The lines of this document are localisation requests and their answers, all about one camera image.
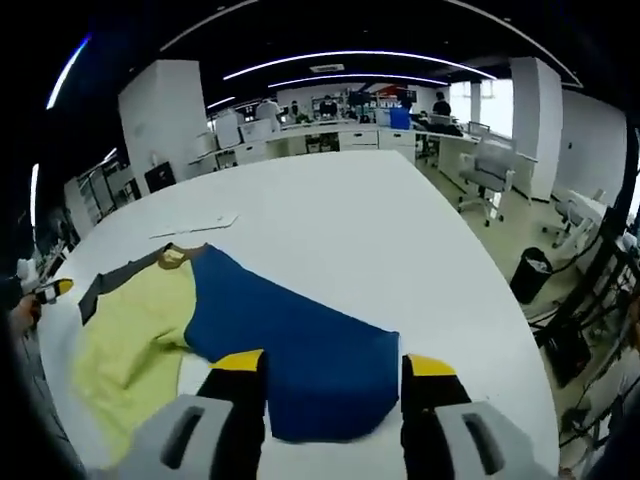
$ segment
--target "white pillar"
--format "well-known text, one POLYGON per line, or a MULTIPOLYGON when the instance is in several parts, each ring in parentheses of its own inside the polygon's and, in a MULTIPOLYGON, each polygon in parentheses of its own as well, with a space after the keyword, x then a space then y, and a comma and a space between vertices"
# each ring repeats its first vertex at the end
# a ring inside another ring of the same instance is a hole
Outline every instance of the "white pillar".
POLYGON ((481 84, 471 82, 471 121, 480 123, 481 84))
POLYGON ((513 138, 518 152, 537 159, 531 196, 549 200, 562 136, 560 75, 537 58, 512 58, 513 138))
POLYGON ((196 157, 196 138, 208 131, 198 62, 154 62, 127 85, 118 103, 141 195, 149 194, 144 174, 154 162, 168 160, 177 182, 190 178, 188 163, 196 157))

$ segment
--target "blue fabric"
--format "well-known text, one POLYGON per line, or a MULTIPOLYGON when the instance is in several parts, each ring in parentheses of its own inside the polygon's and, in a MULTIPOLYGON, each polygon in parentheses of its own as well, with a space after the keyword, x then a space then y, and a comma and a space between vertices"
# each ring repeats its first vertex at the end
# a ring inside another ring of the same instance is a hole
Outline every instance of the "blue fabric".
POLYGON ((215 362, 267 352, 274 437, 347 441, 371 433, 398 400, 398 338, 298 295, 209 247, 192 260, 197 303, 185 340, 215 362))
POLYGON ((411 116, 406 108, 390 108, 389 118, 391 128, 409 130, 411 128, 411 116))

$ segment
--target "white office chair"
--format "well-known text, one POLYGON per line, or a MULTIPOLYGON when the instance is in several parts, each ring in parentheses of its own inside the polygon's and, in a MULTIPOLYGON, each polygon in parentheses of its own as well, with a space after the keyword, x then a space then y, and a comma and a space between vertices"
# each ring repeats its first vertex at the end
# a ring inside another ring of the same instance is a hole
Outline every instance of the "white office chair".
POLYGON ((476 145, 473 154, 461 154, 460 177, 466 183, 478 186, 477 194, 467 194, 458 199, 458 212, 480 205, 484 208, 485 226, 491 224, 495 212, 499 221, 504 221, 500 212, 501 203, 494 203, 496 194, 503 194, 513 186, 514 165, 516 162, 515 142, 501 137, 485 134, 476 145))
POLYGON ((470 121, 467 124, 467 132, 469 132, 469 135, 483 137, 484 135, 488 134, 490 130, 491 127, 489 125, 485 125, 484 123, 470 121))
MULTIPOLYGON (((596 193, 591 197, 593 200, 599 201, 605 194, 605 191, 601 188, 596 190, 596 193)), ((578 227, 584 222, 584 217, 578 213, 576 202, 569 198, 556 203, 555 210, 562 217, 562 226, 557 225, 544 225, 542 231, 555 235, 553 242, 553 248, 561 247, 564 242, 571 236, 571 229, 578 227)))

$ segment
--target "window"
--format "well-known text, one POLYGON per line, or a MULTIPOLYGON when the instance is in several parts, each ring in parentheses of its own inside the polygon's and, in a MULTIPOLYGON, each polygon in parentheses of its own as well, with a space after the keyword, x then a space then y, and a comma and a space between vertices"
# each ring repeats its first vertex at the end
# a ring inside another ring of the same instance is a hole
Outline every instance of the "window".
POLYGON ((480 84, 480 123, 492 132, 511 137, 513 132, 513 82, 483 80, 480 84))
POLYGON ((471 120, 471 82, 454 83, 449 87, 451 115, 460 123, 471 120))

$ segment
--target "human hand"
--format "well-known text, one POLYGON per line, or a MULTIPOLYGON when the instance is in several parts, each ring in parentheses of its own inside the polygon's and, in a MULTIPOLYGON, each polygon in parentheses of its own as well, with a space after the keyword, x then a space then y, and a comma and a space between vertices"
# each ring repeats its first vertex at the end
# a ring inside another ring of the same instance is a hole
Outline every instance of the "human hand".
POLYGON ((33 294, 25 295, 9 313, 13 331, 18 335, 23 335, 40 320, 41 315, 42 307, 40 302, 36 300, 36 296, 33 294))

